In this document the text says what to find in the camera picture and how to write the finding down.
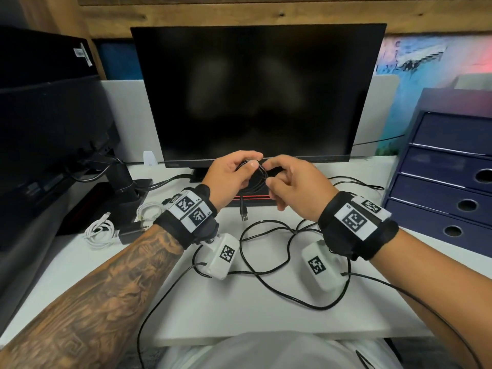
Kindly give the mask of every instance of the hand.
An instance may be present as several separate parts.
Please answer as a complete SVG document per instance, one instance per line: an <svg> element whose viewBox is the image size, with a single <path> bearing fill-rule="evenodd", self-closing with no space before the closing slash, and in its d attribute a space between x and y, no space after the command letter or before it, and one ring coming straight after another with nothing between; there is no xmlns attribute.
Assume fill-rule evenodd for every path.
<svg viewBox="0 0 492 369"><path fill-rule="evenodd" d="M236 171L246 159L252 160ZM248 186L249 179L258 169L258 160L261 159L263 154L260 152L240 150L213 161L203 184L210 188L210 202L217 212L227 206L239 190Z"/></svg>
<svg viewBox="0 0 492 369"><path fill-rule="evenodd" d="M305 160L279 155L267 160L263 167L267 171L274 167L284 168L266 181L270 198L276 200L279 211L291 206L299 216L317 222L326 205L338 193L329 179Z"/></svg>

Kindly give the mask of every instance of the black wrist strap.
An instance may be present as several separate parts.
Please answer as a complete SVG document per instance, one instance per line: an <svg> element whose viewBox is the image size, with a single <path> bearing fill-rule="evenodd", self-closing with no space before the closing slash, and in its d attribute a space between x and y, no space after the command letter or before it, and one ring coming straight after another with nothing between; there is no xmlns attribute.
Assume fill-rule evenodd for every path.
<svg viewBox="0 0 492 369"><path fill-rule="evenodd" d="M183 189L163 202L166 209L154 224L172 235L184 249L194 242L215 237L218 230L215 221L217 209L209 196L210 189L203 184Z"/></svg>
<svg viewBox="0 0 492 369"><path fill-rule="evenodd" d="M318 225L332 252L370 260L398 232L390 216L371 201L341 191L325 207Z"/></svg>

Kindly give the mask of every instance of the white cable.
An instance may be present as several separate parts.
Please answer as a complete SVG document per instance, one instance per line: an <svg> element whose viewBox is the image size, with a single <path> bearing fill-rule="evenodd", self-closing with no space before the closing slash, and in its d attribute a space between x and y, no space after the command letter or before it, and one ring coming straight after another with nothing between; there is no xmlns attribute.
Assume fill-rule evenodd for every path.
<svg viewBox="0 0 492 369"><path fill-rule="evenodd" d="M157 207L159 210L157 213L150 217L145 217L144 212L150 207ZM164 212L164 206L159 202L148 202L139 206L137 209L137 221L154 221L157 217Z"/></svg>
<svg viewBox="0 0 492 369"><path fill-rule="evenodd" d="M95 250L106 248L119 241L118 236L115 237L115 226L108 220L110 214L110 212L105 213L84 232L84 240Z"/></svg>

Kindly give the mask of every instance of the black monitor screen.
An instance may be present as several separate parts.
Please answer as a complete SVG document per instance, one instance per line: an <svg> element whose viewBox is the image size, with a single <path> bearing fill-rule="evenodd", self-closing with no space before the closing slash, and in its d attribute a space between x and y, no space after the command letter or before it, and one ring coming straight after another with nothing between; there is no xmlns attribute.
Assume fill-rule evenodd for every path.
<svg viewBox="0 0 492 369"><path fill-rule="evenodd" d="M348 160L385 24L132 29L168 167Z"/></svg>

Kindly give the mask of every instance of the arm tattoo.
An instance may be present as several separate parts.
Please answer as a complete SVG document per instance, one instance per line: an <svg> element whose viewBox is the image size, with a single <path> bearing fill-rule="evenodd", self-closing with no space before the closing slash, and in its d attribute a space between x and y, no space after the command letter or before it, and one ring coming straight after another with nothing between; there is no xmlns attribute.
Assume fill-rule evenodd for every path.
<svg viewBox="0 0 492 369"><path fill-rule="evenodd" d="M153 225L36 316L0 351L0 367L114 367L182 253Z"/></svg>

